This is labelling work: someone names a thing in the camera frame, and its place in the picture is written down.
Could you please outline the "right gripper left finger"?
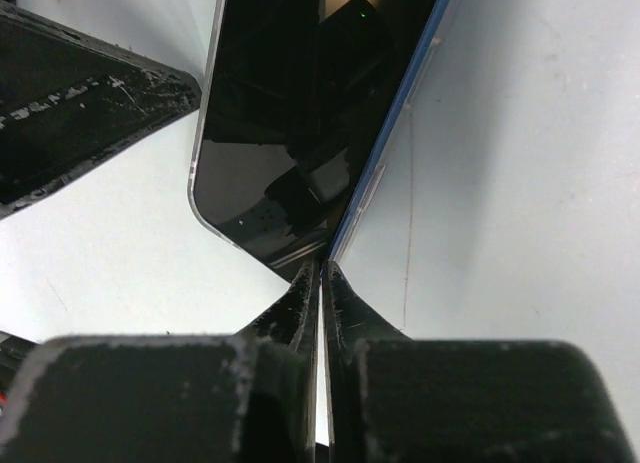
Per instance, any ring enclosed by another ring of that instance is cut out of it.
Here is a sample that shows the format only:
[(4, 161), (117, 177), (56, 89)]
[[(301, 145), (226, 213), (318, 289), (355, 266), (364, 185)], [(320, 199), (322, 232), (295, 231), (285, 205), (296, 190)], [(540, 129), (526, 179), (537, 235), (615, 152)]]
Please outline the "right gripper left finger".
[(1, 418), (5, 462), (311, 462), (319, 269), (228, 335), (36, 346)]

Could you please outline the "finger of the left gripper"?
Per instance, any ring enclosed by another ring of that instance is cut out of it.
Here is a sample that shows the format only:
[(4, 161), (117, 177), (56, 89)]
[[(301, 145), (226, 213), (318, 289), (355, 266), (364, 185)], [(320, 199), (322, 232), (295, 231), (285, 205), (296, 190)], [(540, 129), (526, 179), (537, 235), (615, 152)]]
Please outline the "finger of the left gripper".
[(1, 4), (1, 215), (198, 109), (187, 72)]

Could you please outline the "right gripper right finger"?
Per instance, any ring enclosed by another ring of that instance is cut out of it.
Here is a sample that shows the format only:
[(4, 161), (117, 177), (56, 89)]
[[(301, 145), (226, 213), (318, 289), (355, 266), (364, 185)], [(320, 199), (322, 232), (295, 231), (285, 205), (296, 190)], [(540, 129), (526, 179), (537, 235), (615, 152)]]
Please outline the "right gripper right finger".
[(418, 340), (322, 272), (333, 462), (632, 462), (596, 366), (557, 340)]

